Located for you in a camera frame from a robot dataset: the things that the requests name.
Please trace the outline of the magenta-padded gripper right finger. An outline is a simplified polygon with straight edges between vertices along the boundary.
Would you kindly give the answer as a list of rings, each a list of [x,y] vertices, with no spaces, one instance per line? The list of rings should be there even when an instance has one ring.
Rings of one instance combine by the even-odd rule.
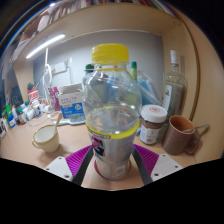
[[[182,169],[182,166],[167,154],[158,155],[137,144],[133,146],[132,156],[137,164],[144,185]]]

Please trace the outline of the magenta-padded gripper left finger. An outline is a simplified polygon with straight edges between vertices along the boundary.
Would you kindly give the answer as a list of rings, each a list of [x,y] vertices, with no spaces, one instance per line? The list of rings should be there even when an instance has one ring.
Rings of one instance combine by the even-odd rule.
[[[93,157],[93,149],[87,146],[64,158],[54,159],[44,170],[80,186]]]

